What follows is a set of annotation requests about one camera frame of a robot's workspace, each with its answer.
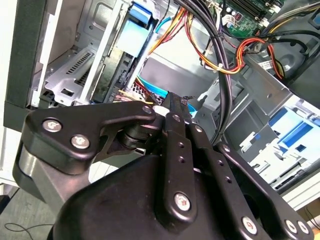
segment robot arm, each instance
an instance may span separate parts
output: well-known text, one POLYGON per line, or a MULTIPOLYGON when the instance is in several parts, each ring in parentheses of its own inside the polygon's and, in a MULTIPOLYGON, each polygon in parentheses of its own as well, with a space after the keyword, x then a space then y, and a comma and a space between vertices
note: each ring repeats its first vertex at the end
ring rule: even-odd
POLYGON ((139 101, 27 116, 13 175, 57 214, 51 239, 313 239, 244 159, 212 148, 181 98, 169 93, 167 107, 165 116, 139 101), (146 155, 89 183, 93 162, 136 148, 146 155))

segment green circuit board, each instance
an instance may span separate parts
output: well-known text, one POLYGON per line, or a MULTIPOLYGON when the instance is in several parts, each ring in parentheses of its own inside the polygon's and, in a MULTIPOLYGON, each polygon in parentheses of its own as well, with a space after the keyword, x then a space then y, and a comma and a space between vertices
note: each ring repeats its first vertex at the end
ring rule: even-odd
MULTIPOLYGON (((285 0, 278 0, 278 4, 280 6, 283 5, 285 0)), ((222 4, 223 0, 214 0, 214 2, 218 4, 222 4)), ((266 15, 265 18, 268 20, 270 19, 275 12, 270 12, 270 8, 264 5, 263 1, 261 0, 250 0, 253 6, 257 6, 260 9, 265 10, 266 15)), ((250 36, 254 36, 258 34, 261 30, 263 30, 265 27, 260 24, 259 21, 256 19, 253 19, 249 15, 247 15, 245 12, 242 12, 237 8, 236 5, 232 3, 232 0, 227 0, 227 7, 231 8, 231 13, 235 12, 236 16, 240 16, 239 20, 235 20, 235 25, 228 27, 229 32, 236 37, 240 38, 246 38, 250 36)))

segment ram slot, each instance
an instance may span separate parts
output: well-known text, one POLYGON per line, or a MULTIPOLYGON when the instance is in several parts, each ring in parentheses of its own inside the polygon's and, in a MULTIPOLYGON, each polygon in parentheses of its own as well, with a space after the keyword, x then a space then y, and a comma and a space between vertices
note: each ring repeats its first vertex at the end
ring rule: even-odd
POLYGON ((266 6, 271 6, 272 4, 275 3, 276 0, 259 0, 259 1, 265 4, 266 6))
POLYGON ((238 8, 239 12, 242 14, 247 14, 249 17, 256 19, 261 17, 262 10, 256 7, 249 0, 231 0, 231 4, 234 5, 235 8, 238 8))

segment screw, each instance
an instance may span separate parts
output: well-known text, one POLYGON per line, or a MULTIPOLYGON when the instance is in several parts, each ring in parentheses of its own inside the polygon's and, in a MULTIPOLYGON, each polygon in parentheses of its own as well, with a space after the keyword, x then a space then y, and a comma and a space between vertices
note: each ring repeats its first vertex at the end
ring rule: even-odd
POLYGON ((226 152, 230 152, 230 148, 227 146, 227 145, 222 145, 223 146, 223 149, 226 151, 226 152))
POLYGON ((90 146, 88 138, 78 134, 71 138, 71 144, 77 149, 87 149, 90 146))
POLYGON ((245 229, 246 229, 249 233, 251 233, 251 234, 253 234, 253 235, 256 235, 256 234, 257 234, 258 229, 257 229, 255 223, 254 223, 249 217, 244 216, 244 217, 242 218, 242 224, 243 224, 243 226, 245 227, 245 229))
POLYGON ((291 232, 294 234, 298 233, 296 226, 290 220, 285 220, 285 224, 291 232))
POLYGON ((148 107, 148 106, 143 106, 142 110, 145 111, 147 114, 151 114, 152 113, 150 107, 148 107))
POLYGON ((201 127, 199 127, 198 125, 195 125, 195 129, 196 129, 199 133, 201 133, 201 132, 202 132, 202 128, 201 128, 201 127))
POLYGON ((182 193, 174 195, 174 202, 182 211, 188 211, 190 209, 190 201, 187 196, 182 193))
POLYGON ((52 133, 59 132, 62 129, 61 124, 56 120, 46 120, 42 123, 42 127, 52 133))
POLYGON ((180 117, 178 115, 173 115, 172 116, 174 120, 176 120, 177 122, 180 122, 180 117))
POLYGON ((298 225, 301 228, 302 232, 304 232, 305 234, 309 234, 308 228, 306 227, 306 225, 304 225, 302 221, 298 221, 298 225))

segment motherboard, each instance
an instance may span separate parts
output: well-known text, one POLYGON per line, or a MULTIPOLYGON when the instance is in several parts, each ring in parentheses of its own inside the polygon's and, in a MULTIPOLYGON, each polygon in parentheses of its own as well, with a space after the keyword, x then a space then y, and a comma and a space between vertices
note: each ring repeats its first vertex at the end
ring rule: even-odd
MULTIPOLYGON (((213 0, 210 7, 223 8, 224 0, 213 0)), ((259 34, 278 13, 285 0, 226 0, 225 21, 228 31, 235 37, 246 38, 259 34)))

